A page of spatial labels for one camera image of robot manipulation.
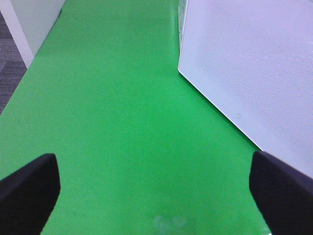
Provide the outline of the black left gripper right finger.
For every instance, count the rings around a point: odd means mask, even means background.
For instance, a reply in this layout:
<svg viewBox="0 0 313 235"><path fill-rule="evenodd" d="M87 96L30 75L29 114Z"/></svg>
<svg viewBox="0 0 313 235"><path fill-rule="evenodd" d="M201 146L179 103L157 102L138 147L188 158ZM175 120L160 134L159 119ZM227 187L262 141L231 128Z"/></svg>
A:
<svg viewBox="0 0 313 235"><path fill-rule="evenodd" d="M265 151L256 151L249 190L273 235L313 233L312 178Z"/></svg>

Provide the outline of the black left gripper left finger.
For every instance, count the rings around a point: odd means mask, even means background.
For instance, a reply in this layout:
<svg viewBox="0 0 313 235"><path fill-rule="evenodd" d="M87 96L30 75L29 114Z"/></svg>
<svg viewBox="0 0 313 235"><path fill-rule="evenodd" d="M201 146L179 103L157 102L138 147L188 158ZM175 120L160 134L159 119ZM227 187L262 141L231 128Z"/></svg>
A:
<svg viewBox="0 0 313 235"><path fill-rule="evenodd" d="M0 233L39 235L61 190L56 155L43 154L0 181Z"/></svg>

